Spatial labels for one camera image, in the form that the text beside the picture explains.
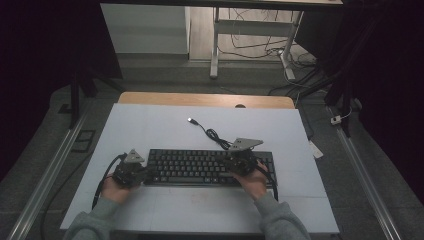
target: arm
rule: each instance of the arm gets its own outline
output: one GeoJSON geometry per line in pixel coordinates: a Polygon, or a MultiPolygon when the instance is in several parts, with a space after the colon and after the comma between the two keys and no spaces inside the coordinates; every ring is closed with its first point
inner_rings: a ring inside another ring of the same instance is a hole
{"type": "Polygon", "coordinates": [[[113,216],[129,193],[130,189],[122,188],[111,177],[106,178],[96,207],[88,214],[78,214],[64,239],[109,239],[109,233],[113,229],[113,216]]]}
{"type": "Polygon", "coordinates": [[[261,214],[260,229],[265,234],[267,240],[287,239],[287,240],[309,240],[310,236],[305,226],[290,210],[286,202],[278,203],[270,193],[266,191],[266,177],[255,170],[245,177],[233,174],[244,190],[255,201],[255,205],[261,214]]]}

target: metal rail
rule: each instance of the metal rail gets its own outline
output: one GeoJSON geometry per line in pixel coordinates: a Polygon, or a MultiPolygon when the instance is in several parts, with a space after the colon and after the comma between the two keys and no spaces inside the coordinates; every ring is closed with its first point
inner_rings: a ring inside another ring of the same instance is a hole
{"type": "Polygon", "coordinates": [[[368,201],[374,208],[377,219],[380,222],[381,228],[384,234],[386,235],[387,239],[401,240],[402,237],[399,233],[399,230],[397,229],[396,224],[393,221],[393,218],[390,215],[386,204],[380,197],[380,194],[378,193],[377,188],[375,187],[352,140],[346,137],[343,129],[340,126],[337,126],[337,134],[353,165],[353,169],[355,170],[359,182],[361,183],[362,188],[364,189],[364,192],[367,195],[368,201]]]}
{"type": "Polygon", "coordinates": [[[60,169],[62,168],[63,163],[66,160],[66,157],[68,156],[69,151],[71,150],[72,144],[87,118],[88,111],[93,107],[93,105],[93,99],[86,100],[86,103],[83,105],[80,119],[76,122],[74,128],[68,130],[66,133],[60,147],[50,161],[46,171],[41,177],[41,180],[38,182],[37,187],[22,210],[21,215],[16,221],[15,226],[12,228],[7,239],[15,240],[26,238],[38,212],[43,206],[43,203],[53,186],[54,181],[56,180],[57,175],[59,174],[60,169]]]}

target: person's right hand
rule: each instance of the person's right hand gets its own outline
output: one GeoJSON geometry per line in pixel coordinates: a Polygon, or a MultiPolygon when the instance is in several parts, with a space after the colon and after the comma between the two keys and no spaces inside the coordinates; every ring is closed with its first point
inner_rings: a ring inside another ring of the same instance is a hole
{"type": "MultiPolygon", "coordinates": [[[[258,166],[268,171],[267,167],[262,163],[258,162],[258,166]]],[[[232,173],[233,177],[239,181],[244,191],[246,191],[253,200],[258,200],[260,197],[266,194],[266,177],[257,169],[247,176],[240,176],[232,173]]]]}

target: wall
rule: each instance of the wall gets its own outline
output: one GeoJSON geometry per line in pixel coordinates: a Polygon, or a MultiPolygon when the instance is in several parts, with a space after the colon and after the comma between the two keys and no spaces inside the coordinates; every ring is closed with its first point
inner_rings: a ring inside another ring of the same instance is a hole
{"type": "Polygon", "coordinates": [[[116,53],[187,54],[189,8],[101,4],[116,53]]]}

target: person's left hand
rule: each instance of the person's left hand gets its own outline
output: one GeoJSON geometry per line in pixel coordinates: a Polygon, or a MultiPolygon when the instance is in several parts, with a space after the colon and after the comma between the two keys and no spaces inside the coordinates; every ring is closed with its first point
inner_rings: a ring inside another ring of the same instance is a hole
{"type": "Polygon", "coordinates": [[[102,195],[103,198],[108,198],[114,202],[122,204],[127,200],[131,189],[122,187],[113,180],[112,176],[106,177],[103,182],[102,195]]]}

